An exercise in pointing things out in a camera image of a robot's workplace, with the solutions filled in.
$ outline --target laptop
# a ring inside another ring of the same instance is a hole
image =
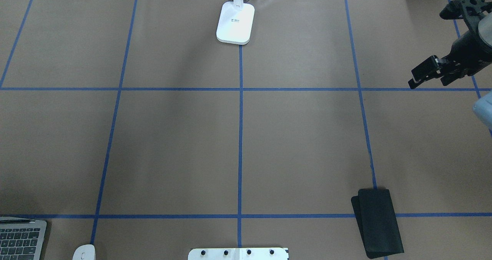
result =
[[[0,260],[39,260],[46,221],[0,217]]]

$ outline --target light blue object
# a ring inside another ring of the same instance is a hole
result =
[[[474,104],[473,111],[492,130],[492,92],[479,99]]]

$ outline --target laptop keyboard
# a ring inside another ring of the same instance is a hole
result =
[[[0,229],[0,260],[34,260],[41,229]]]

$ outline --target folded black cloth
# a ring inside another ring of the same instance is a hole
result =
[[[369,259],[404,252],[389,190],[361,189],[351,202]]]

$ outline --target white computer mouse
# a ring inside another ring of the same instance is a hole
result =
[[[93,245],[79,246],[73,253],[72,260],[95,260],[95,248]]]

